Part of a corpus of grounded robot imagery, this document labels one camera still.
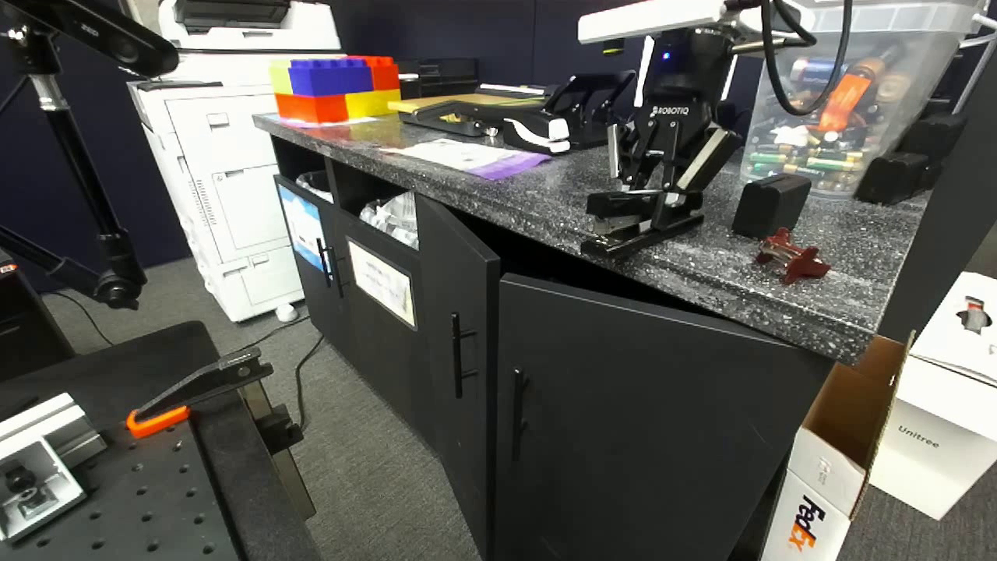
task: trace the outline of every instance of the gray floor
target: gray floor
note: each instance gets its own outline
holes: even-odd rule
[[[135,340],[179,321],[202,321],[220,352],[276,328],[273,319],[230,324],[202,289],[192,262],[150,270],[140,311],[108,311],[81,300],[108,340]],[[45,296],[48,311],[76,352],[102,348],[84,314]],[[273,364],[269,397],[297,415],[292,364],[316,340],[300,328],[262,343]],[[292,450],[314,502],[311,539],[333,561],[476,561],[435,459],[389,407],[323,347],[305,369],[308,429]]]

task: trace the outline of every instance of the label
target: label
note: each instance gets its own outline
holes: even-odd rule
[[[328,267],[328,244],[316,219],[316,206],[302,200],[300,193],[285,190],[281,185],[281,202],[282,202],[282,219],[285,219],[285,233],[292,249],[320,275],[333,276]]]
[[[410,280],[399,267],[385,264],[365,245],[347,239],[347,262],[355,285],[377,300],[383,310],[399,314],[407,328],[413,328],[413,306],[410,306]]]

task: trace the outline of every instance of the cardboard box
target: cardboard box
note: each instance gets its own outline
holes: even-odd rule
[[[910,348],[872,486],[941,522],[997,461],[997,280],[960,275]]]
[[[899,364],[899,343],[872,340],[852,364],[832,369],[794,435],[763,561],[838,558],[865,494]]]

